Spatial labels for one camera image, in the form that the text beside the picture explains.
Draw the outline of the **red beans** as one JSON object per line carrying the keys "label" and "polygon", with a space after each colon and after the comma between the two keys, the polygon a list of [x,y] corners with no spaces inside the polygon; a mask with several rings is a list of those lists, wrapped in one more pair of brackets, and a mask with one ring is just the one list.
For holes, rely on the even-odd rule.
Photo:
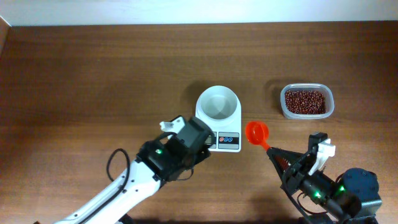
{"label": "red beans", "polygon": [[286,91],[285,104],[291,113],[295,114],[324,114],[326,113],[326,99],[319,91],[298,90]]}

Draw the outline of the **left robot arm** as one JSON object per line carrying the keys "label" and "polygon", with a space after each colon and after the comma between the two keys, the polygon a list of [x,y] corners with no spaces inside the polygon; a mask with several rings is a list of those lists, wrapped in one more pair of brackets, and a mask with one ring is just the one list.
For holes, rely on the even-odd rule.
{"label": "left robot arm", "polygon": [[210,156],[215,133],[202,120],[178,116],[160,123],[161,134],[145,142],[136,157],[126,156],[126,169],[61,223],[130,223],[127,216],[137,204],[166,183],[181,180],[185,171]]}

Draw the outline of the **orange measuring scoop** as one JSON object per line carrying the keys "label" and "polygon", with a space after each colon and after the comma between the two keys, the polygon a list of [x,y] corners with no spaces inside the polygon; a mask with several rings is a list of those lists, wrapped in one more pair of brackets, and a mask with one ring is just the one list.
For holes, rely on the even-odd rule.
{"label": "orange measuring scoop", "polygon": [[269,138],[269,128],[262,121],[250,121],[245,128],[246,139],[253,145],[261,146],[268,151],[270,145],[267,140]]}

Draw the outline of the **white digital kitchen scale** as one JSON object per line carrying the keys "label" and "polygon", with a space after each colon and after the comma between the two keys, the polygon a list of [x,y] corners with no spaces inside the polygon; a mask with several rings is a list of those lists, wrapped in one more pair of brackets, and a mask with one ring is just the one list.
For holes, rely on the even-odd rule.
{"label": "white digital kitchen scale", "polygon": [[242,118],[240,101],[238,111],[231,118],[221,121],[199,119],[207,124],[215,134],[215,143],[210,146],[210,151],[239,152],[241,150]]}

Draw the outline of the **clear plastic container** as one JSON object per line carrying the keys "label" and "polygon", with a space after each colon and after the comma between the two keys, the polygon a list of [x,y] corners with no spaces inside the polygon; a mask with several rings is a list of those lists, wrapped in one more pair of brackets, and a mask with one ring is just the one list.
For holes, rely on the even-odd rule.
{"label": "clear plastic container", "polygon": [[[326,99],[326,113],[324,114],[291,113],[286,107],[285,96],[284,96],[285,92],[289,90],[290,91],[310,90],[310,91],[321,92]],[[287,119],[323,119],[329,117],[335,109],[335,103],[331,90],[327,86],[319,83],[294,83],[285,86],[280,93],[280,105],[282,108],[282,113]]]}

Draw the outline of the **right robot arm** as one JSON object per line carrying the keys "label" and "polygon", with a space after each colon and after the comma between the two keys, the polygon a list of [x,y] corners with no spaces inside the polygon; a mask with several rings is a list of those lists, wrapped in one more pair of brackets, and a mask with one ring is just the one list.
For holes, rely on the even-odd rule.
{"label": "right robot arm", "polygon": [[308,137],[305,153],[269,147],[266,153],[278,173],[285,192],[302,214],[300,223],[377,223],[382,205],[377,175],[350,168],[335,180],[323,172],[335,146],[326,133]]}

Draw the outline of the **white round bowl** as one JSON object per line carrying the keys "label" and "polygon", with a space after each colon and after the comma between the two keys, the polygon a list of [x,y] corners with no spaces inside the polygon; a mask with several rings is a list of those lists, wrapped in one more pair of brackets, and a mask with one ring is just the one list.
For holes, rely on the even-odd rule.
{"label": "white round bowl", "polygon": [[198,98],[196,116],[221,121],[231,118],[239,108],[236,94],[228,87],[216,85],[207,88]]}

